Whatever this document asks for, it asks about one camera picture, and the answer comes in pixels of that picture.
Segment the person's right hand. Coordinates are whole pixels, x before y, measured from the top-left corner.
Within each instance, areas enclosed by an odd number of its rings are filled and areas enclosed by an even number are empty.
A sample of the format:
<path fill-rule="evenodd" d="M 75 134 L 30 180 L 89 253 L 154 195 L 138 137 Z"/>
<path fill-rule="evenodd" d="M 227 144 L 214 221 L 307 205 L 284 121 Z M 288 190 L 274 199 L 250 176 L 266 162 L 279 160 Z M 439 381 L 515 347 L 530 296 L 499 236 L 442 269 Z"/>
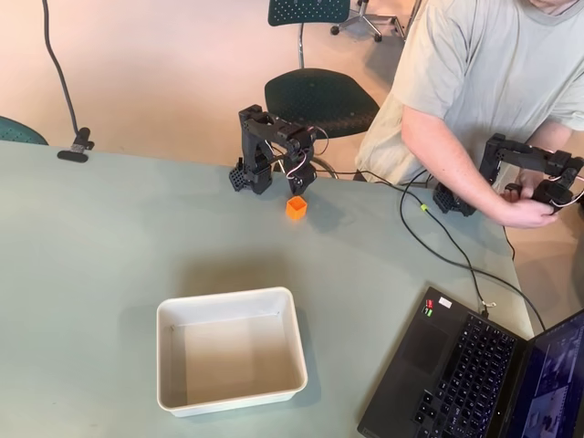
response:
<path fill-rule="evenodd" d="M 534 189 L 525 184 L 521 186 L 520 191 L 505 188 L 501 193 L 504 205 L 497 216 L 497 222 L 505 227 L 519 229 L 533 229 L 553 224 L 558 215 L 550 205 L 534 201 L 533 194 Z"/>

